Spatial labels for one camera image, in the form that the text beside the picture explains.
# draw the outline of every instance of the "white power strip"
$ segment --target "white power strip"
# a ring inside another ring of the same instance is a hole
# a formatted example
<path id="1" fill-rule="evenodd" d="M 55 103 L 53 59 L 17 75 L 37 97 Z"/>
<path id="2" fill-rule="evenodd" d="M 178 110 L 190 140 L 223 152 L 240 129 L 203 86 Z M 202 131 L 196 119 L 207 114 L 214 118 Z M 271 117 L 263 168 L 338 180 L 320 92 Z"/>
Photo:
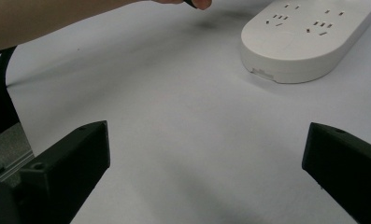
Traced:
<path id="1" fill-rule="evenodd" d="M 371 23 L 371 0 L 277 0 L 244 27 L 252 73 L 300 83 L 333 70 Z"/>

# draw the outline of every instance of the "hand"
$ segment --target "hand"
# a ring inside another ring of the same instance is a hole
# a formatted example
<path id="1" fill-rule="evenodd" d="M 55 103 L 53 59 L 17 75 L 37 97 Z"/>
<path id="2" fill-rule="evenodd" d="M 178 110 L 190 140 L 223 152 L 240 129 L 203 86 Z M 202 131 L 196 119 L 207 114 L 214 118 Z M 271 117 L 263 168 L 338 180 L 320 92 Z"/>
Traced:
<path id="1" fill-rule="evenodd" d="M 162 4 L 180 4 L 183 3 L 183 0 L 153 0 L 157 3 L 162 3 Z M 202 10 L 207 9 L 208 7 L 211 6 L 212 0 L 192 0 L 193 4 Z"/>

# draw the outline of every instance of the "human arm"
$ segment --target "human arm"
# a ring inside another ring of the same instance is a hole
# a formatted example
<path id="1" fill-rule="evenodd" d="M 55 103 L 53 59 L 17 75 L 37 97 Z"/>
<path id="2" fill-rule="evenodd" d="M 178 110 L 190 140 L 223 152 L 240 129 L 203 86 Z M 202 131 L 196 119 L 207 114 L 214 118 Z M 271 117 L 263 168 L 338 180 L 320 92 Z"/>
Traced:
<path id="1" fill-rule="evenodd" d="M 145 0 L 0 0 L 0 49 L 59 30 L 69 24 Z M 179 4 L 182 0 L 154 0 Z M 211 0 L 193 0 L 206 9 Z"/>

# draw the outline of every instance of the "table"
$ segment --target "table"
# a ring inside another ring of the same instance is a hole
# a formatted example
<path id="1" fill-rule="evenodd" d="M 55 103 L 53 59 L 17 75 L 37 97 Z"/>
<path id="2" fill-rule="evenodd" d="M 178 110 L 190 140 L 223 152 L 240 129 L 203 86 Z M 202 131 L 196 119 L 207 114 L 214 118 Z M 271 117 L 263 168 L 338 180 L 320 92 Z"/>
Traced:
<path id="1" fill-rule="evenodd" d="M 327 76 L 282 85 L 239 54 L 270 2 L 141 2 L 18 46 L 7 84 L 36 155 L 108 122 L 111 167 L 72 223 L 355 223 L 301 162 L 310 122 L 371 144 L 371 26 Z"/>

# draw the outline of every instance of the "electrical outlet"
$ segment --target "electrical outlet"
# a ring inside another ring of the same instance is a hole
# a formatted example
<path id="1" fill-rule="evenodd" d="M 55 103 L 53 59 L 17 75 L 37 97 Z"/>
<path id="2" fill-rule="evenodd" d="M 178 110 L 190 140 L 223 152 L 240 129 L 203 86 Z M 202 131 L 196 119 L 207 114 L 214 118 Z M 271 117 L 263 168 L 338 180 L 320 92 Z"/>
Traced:
<path id="1" fill-rule="evenodd" d="M 328 74 L 371 22 L 371 0 L 277 0 L 244 27 L 245 67 L 278 83 Z"/>

